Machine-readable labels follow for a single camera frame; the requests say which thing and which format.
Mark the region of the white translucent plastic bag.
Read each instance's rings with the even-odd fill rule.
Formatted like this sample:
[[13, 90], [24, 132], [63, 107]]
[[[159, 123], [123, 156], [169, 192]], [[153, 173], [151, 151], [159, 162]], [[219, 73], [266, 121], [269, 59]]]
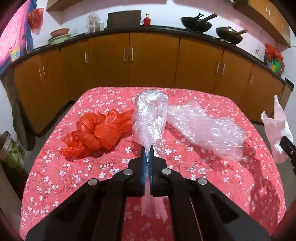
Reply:
[[280, 141], [283, 137], [287, 137], [287, 139], [293, 144], [293, 136], [277, 95], [274, 96], [273, 108], [273, 118], [268, 118], [266, 112], [263, 111], [261, 114], [261, 120], [271, 147], [273, 159], [277, 164], [282, 164], [288, 159], [288, 154], [280, 146]]

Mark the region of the clear bubble wrap sheet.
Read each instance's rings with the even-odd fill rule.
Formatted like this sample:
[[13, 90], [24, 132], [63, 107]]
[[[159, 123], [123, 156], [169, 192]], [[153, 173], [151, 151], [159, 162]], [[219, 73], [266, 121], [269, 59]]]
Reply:
[[166, 119], [192, 144], [222, 159], [242, 159], [245, 131], [234, 120], [211, 117], [194, 101], [169, 105]]

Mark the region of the red plastic bag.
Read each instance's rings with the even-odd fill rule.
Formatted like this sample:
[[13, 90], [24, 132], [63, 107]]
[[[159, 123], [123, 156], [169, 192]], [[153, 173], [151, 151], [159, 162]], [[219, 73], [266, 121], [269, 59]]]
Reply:
[[32, 10], [31, 12], [29, 12], [27, 19], [30, 30], [36, 35], [40, 34], [44, 20], [44, 8], [37, 8]]
[[134, 110], [122, 113], [116, 109], [106, 113], [86, 113], [76, 123], [76, 130], [68, 133], [60, 154], [67, 158], [84, 158], [99, 150], [109, 151], [132, 130]]

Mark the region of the clear plastic bag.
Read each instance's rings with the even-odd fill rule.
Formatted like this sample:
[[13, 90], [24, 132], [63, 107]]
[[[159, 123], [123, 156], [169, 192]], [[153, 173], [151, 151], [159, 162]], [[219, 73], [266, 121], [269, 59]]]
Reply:
[[144, 196], [141, 200], [141, 216], [161, 219], [165, 222], [168, 214], [162, 197], [150, 194], [149, 152], [154, 148], [154, 155], [165, 158], [163, 134], [167, 123], [168, 96], [160, 90], [146, 90], [135, 101], [136, 110], [132, 114], [132, 139], [144, 146]]

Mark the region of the lower wooden kitchen cabinets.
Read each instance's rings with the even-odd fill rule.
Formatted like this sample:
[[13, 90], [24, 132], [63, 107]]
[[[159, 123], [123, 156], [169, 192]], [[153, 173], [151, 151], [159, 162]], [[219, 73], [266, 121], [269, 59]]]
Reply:
[[85, 38], [26, 56], [6, 74], [39, 134], [70, 101], [95, 87], [197, 90], [233, 100], [252, 121], [285, 107], [292, 87], [236, 47], [184, 35], [127, 32]]

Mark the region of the orange bag with groceries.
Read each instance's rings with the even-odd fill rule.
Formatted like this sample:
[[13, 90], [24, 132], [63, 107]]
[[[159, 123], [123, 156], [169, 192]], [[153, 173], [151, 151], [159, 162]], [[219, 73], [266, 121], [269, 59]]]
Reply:
[[276, 47], [269, 44], [265, 44], [264, 64], [278, 75], [281, 75], [285, 69], [282, 54]]

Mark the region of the black lidded wok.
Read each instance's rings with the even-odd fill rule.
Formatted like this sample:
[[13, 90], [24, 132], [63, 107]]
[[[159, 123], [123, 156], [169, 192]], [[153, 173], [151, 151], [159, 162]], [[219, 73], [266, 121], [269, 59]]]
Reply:
[[243, 40], [241, 35], [247, 33], [247, 30], [245, 29], [237, 32], [231, 27], [218, 27], [215, 30], [220, 39], [223, 39], [233, 45], [241, 43]]

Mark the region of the upper right wooden cabinet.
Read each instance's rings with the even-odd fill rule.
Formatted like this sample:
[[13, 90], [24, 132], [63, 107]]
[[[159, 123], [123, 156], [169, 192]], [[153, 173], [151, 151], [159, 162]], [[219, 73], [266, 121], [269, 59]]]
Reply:
[[276, 42], [290, 47], [290, 27], [276, 6], [268, 0], [234, 1], [234, 9], [262, 27]]

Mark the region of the wooden cabinet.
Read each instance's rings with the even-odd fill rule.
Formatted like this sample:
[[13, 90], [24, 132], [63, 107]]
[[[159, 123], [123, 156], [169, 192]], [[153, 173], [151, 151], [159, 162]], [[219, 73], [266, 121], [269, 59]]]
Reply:
[[63, 11], [82, 0], [48, 0], [47, 11]]
[[234, 1], [234, 9], [262, 27], [276, 42], [290, 47], [290, 27], [276, 6], [268, 0]]

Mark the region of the black wok with spatula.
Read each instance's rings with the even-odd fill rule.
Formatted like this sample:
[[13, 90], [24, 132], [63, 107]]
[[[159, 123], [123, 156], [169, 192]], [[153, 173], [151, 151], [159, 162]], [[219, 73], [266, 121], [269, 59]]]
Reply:
[[203, 19], [201, 17], [204, 16], [203, 14], [199, 14], [196, 17], [182, 17], [181, 22], [186, 27], [186, 29], [195, 31], [198, 33], [204, 33], [210, 30], [212, 24], [209, 20], [216, 18], [218, 15], [213, 13]]

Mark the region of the colourful small box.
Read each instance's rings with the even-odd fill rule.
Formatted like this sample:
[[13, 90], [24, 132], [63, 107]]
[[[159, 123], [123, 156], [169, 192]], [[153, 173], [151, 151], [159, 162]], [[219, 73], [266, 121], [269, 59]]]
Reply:
[[11, 60], [11, 62], [16, 61], [20, 57], [21, 57], [20, 46], [17, 46], [15, 49], [10, 51], [10, 60]]

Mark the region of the clear bag with jars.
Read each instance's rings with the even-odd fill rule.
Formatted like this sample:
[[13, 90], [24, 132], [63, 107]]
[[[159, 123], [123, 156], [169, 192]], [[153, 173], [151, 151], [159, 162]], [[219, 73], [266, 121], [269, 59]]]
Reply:
[[96, 33], [104, 30], [104, 23], [100, 22], [100, 17], [97, 13], [92, 12], [87, 18], [88, 33]]

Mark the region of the pink floral curtain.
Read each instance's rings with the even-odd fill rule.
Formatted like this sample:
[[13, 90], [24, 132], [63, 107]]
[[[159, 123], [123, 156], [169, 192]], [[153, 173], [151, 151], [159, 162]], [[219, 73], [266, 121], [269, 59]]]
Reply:
[[27, 16], [36, 9], [37, 1], [25, 1], [12, 16], [1, 34], [1, 74], [11, 63], [11, 51], [20, 48], [20, 55], [24, 56], [23, 48], [33, 49], [33, 38]]

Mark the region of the dark cutting board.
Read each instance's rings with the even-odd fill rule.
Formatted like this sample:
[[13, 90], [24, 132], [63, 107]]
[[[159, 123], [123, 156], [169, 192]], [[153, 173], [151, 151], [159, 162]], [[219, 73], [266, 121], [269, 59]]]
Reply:
[[136, 28], [140, 26], [142, 11], [117, 11], [109, 13], [107, 17], [107, 29]]

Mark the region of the hanging red plastic bag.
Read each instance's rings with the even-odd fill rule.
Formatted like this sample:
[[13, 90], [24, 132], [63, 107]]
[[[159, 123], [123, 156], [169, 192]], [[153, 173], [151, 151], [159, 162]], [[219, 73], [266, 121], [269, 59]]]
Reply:
[[29, 12], [27, 19], [30, 30], [36, 35], [40, 34], [44, 20], [44, 8], [37, 8], [32, 10], [31, 12]]

